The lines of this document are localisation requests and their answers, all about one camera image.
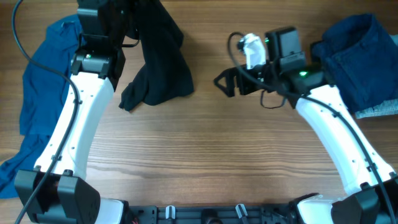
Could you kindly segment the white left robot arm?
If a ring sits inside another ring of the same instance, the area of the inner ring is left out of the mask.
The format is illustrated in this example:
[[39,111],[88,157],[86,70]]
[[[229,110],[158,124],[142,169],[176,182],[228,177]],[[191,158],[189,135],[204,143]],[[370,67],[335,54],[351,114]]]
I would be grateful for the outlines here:
[[14,182],[21,216],[33,223],[129,223],[124,200],[101,197],[85,180],[98,123],[113,97],[126,58],[123,41],[131,1],[80,1],[78,47],[65,77],[68,96],[50,141],[32,170]]

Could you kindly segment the black polo shirt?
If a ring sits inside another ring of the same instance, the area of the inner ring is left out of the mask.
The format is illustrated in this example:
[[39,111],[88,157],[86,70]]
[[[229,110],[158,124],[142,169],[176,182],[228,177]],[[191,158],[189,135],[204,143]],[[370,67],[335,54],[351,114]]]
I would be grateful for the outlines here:
[[194,92],[191,71],[180,51],[184,35],[160,1],[139,1],[133,18],[145,64],[121,93],[119,108],[155,106]]

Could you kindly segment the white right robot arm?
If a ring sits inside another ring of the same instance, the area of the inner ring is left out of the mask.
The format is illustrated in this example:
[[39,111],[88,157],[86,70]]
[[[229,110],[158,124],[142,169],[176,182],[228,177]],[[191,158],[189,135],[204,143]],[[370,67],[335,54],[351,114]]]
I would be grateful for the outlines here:
[[258,90],[280,95],[314,130],[344,187],[343,197],[296,198],[279,215],[287,223],[396,223],[397,173],[355,123],[323,65],[306,63],[296,28],[264,38],[240,34],[237,48],[246,62],[221,73],[220,90],[229,97]]

